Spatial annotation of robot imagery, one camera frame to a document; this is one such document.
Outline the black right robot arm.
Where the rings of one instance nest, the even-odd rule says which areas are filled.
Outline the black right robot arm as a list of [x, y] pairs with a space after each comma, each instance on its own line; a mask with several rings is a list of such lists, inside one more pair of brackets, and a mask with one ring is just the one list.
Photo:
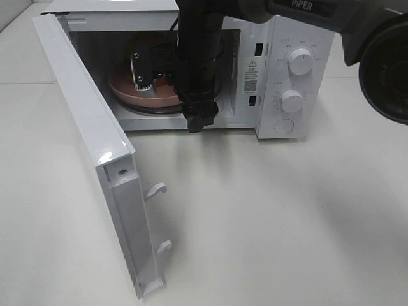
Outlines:
[[153, 129], [305, 134], [335, 33], [380, 115], [407, 123], [406, 1], [177, 1], [166, 34], [135, 43], [129, 70]]

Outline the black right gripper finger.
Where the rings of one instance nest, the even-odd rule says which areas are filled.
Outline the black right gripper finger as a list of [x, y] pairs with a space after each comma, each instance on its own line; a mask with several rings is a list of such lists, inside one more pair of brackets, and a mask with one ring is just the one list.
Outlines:
[[155, 98], [157, 96], [156, 78], [150, 48], [147, 45], [134, 46], [131, 54], [131, 72], [137, 93], [142, 98]]

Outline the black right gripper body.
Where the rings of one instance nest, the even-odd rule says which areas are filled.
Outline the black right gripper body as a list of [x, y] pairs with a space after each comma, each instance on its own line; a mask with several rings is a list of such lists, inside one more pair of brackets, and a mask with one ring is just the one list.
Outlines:
[[219, 113], [215, 102], [215, 64], [222, 55], [218, 43], [194, 49], [187, 55], [174, 42], [150, 48], [154, 75], [166, 73], [190, 133], [198, 133], [214, 124]]

